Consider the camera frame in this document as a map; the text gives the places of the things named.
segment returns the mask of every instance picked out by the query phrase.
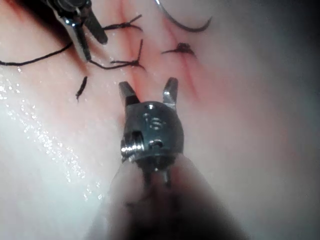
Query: wet tissue surface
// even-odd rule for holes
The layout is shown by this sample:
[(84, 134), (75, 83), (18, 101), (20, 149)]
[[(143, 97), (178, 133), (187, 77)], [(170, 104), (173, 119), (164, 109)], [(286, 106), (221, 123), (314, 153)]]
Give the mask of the wet tissue surface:
[(143, 31), (111, 26), (102, 45), (85, 29), (96, 65), (71, 45), (6, 64), (70, 43), (53, 15), (23, 2), (0, 2), (0, 239), (88, 239), (93, 230), (104, 239), (125, 121), (118, 83), (161, 101), (170, 77), (179, 80), (184, 155), (245, 235), (319, 238), (315, 7), (160, 1), (188, 28), (212, 17), (190, 32), (157, 1), (94, 0), (103, 27), (142, 15), (132, 24)]

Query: metal jaw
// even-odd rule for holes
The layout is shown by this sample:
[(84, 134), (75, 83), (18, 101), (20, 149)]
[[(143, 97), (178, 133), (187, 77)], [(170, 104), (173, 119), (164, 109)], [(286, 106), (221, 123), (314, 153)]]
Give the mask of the metal jaw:
[(122, 162), (136, 163), (148, 185), (153, 172), (161, 172), (170, 185), (170, 169), (184, 150), (184, 131), (176, 112), (178, 80), (170, 78), (163, 90), (163, 102), (140, 102), (128, 82), (119, 83), (125, 107), (121, 140)]
[(83, 25), (99, 43), (107, 44), (108, 37), (92, 11), (91, 0), (45, 0), (45, 3), (51, 7), (56, 19), (67, 30), (78, 55), (84, 62), (91, 60), (91, 54)]

